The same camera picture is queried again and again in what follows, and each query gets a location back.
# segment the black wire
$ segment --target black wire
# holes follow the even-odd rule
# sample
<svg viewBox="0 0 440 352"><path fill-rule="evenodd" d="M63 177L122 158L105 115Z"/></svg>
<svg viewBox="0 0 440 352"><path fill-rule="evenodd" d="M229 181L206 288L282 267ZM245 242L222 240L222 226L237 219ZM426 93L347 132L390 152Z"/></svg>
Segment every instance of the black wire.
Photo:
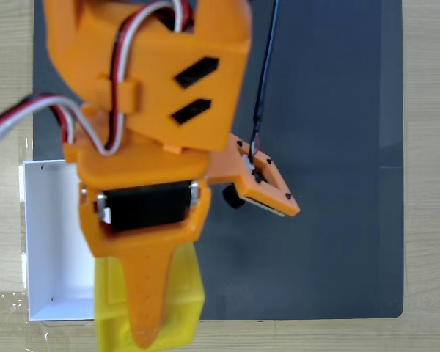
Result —
<svg viewBox="0 0 440 352"><path fill-rule="evenodd" d="M256 136L259 134L259 130L261 128L261 122L263 121L265 86L267 84L268 70L269 70L269 65L271 63L271 52L272 52L272 46L274 45L274 36L276 32L276 22L277 22L278 12L279 12L279 0L274 0L274 12L272 13L271 26L269 28L268 45L265 52L265 60L263 63L263 68L261 70L260 83L257 89L256 104L254 105L254 113L252 116L253 128L252 128L251 140L249 143L249 160L251 161L251 163L253 162L254 154L256 153L256 150L253 152L253 149L256 149L255 139Z"/></svg>

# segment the white box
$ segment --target white box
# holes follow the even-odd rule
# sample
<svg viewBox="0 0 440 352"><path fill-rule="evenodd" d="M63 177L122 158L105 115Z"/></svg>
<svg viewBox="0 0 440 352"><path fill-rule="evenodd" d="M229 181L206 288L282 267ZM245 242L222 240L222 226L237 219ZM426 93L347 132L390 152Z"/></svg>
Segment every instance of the white box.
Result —
<svg viewBox="0 0 440 352"><path fill-rule="evenodd" d="M76 166L64 161L23 165L29 320L95 316L95 260L78 220Z"/></svg>

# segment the orange robotic arm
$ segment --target orange robotic arm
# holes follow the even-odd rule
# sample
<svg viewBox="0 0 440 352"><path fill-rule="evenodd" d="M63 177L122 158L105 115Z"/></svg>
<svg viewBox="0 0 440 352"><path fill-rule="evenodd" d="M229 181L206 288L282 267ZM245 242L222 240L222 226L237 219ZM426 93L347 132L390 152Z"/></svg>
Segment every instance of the orange robotic arm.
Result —
<svg viewBox="0 0 440 352"><path fill-rule="evenodd" d="M0 138L5 121L53 107L66 127L65 160L81 180L81 229L95 257L122 264L131 334L147 348L163 325L173 252L203 228L209 183L230 183L224 195L234 207L247 201L279 215L299 212L272 159L248 153L230 134L249 54L249 5L199 0L182 31L186 0L146 8L43 1L51 60L85 104L28 97L0 116ZM173 4L175 17L163 12Z"/></svg>

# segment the black mat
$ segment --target black mat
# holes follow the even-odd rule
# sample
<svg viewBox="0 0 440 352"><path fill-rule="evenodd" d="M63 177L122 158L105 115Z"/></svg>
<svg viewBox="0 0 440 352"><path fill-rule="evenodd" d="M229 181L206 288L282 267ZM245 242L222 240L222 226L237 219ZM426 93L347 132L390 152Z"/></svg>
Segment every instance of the black mat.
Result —
<svg viewBox="0 0 440 352"><path fill-rule="evenodd" d="M254 42L234 132L249 138L272 1L252 0ZM69 93L34 11L34 90ZM390 318L403 311L401 0L281 0L261 146L302 212L214 199L197 255L202 319ZM34 119L34 159L61 158Z"/></svg>

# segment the wooden table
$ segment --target wooden table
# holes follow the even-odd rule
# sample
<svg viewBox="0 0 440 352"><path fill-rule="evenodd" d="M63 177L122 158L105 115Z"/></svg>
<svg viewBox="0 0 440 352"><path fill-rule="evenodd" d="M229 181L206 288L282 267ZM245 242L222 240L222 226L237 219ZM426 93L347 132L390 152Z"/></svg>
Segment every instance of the wooden table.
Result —
<svg viewBox="0 0 440 352"><path fill-rule="evenodd" d="M0 111L32 89L32 8L32 0L0 0ZM403 20L402 317L201 322L187 351L440 351L440 0L404 0ZM31 157L32 123L27 120L0 143L0 351L95 351L92 323L51 326L27 321L18 175L19 165Z"/></svg>

